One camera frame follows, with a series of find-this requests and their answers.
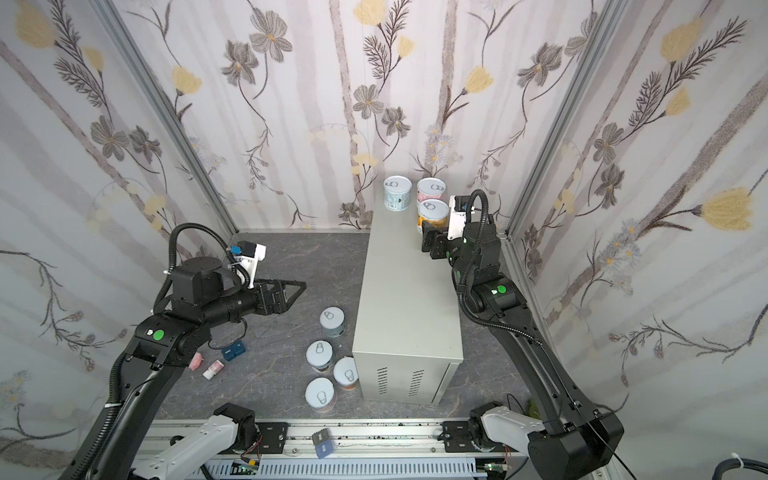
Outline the pink labelled can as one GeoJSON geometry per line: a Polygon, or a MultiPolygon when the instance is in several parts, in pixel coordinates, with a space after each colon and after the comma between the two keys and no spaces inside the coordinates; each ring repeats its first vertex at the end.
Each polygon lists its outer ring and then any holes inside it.
{"type": "Polygon", "coordinates": [[[419,203],[425,200],[441,200],[445,192],[446,184],[438,178],[428,177],[417,182],[417,201],[419,203]]]}

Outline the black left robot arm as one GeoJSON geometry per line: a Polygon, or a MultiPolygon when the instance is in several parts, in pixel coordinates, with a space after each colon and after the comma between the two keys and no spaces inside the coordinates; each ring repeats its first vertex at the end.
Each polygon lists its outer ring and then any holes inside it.
{"type": "Polygon", "coordinates": [[[108,398],[62,478],[185,479],[222,452],[255,450],[262,436],[253,411],[226,403],[195,433],[135,461],[159,408],[212,330],[247,315],[283,314],[306,290],[302,281],[257,278],[264,257],[264,247],[230,245],[198,223],[173,229],[151,314],[113,363],[108,398]]]}

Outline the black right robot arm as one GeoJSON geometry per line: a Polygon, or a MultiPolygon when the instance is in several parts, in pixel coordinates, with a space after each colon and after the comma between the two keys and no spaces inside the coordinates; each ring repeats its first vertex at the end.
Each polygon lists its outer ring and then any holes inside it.
{"type": "Polygon", "coordinates": [[[538,417],[500,402],[471,411],[470,445],[491,452],[503,445],[528,459],[543,479],[581,479],[618,457],[624,427],[577,386],[545,342],[527,300],[501,270],[501,241],[486,193],[455,195],[444,226],[425,221],[422,249],[450,264],[461,313],[487,328],[527,385],[538,417]]]}

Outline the yellow labelled can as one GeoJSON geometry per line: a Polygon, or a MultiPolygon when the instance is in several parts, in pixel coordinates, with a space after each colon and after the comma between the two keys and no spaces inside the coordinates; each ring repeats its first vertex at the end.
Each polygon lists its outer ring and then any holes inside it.
{"type": "Polygon", "coordinates": [[[420,233],[429,224],[436,228],[446,227],[450,216],[449,206],[439,199],[427,199],[417,206],[417,228],[420,233]]]}

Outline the light blue labelled can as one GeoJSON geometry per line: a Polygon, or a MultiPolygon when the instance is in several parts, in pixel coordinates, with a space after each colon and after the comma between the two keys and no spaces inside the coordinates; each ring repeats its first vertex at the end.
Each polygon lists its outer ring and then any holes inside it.
{"type": "Polygon", "coordinates": [[[384,206],[393,212],[405,211],[411,203],[412,182],[405,176],[393,175],[383,183],[384,206]]]}

